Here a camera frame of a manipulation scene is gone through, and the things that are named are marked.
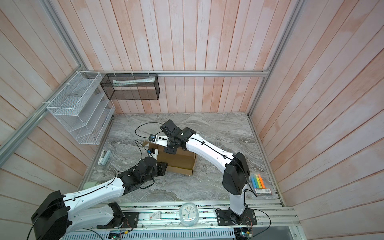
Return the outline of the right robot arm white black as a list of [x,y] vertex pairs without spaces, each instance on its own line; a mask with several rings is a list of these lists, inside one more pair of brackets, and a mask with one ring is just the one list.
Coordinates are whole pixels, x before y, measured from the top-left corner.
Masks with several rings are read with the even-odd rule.
[[250,170],[245,156],[224,151],[202,138],[190,128],[183,130],[168,120],[160,126],[165,137],[156,137],[155,143],[164,147],[164,152],[175,154],[177,149],[195,153],[206,159],[223,173],[222,185],[230,194],[230,213],[240,217],[246,211],[245,190],[249,183]]

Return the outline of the brown cardboard box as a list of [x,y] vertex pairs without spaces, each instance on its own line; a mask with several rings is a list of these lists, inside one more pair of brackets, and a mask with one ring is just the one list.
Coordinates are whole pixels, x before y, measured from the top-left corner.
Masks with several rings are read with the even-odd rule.
[[142,143],[143,147],[147,147],[150,150],[155,149],[155,157],[158,162],[168,163],[167,172],[173,172],[192,176],[197,159],[195,153],[184,151],[181,148],[177,149],[175,155],[165,153],[165,147],[157,145],[153,142],[145,141]]

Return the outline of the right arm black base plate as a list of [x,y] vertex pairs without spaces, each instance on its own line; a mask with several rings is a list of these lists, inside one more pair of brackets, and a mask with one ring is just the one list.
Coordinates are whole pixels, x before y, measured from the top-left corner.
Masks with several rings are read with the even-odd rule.
[[237,215],[231,210],[215,209],[217,222],[219,226],[235,226],[235,225],[257,225],[256,215],[253,210],[246,209],[241,215]]

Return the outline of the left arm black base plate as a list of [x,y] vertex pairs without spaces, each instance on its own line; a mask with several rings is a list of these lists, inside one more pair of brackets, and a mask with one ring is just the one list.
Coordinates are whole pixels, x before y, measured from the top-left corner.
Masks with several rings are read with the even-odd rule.
[[104,225],[97,225],[97,229],[129,228],[134,229],[138,225],[139,212],[127,212],[118,214]]

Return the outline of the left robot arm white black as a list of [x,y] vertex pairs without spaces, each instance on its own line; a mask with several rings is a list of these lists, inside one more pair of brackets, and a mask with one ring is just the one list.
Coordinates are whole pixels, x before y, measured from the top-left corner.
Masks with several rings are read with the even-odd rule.
[[144,183],[165,175],[167,167],[167,163],[146,157],[100,185],[68,194],[52,192],[32,215],[30,231],[37,240],[59,240],[65,234],[88,227],[119,227],[124,214],[117,203],[99,209],[94,206],[141,189]]

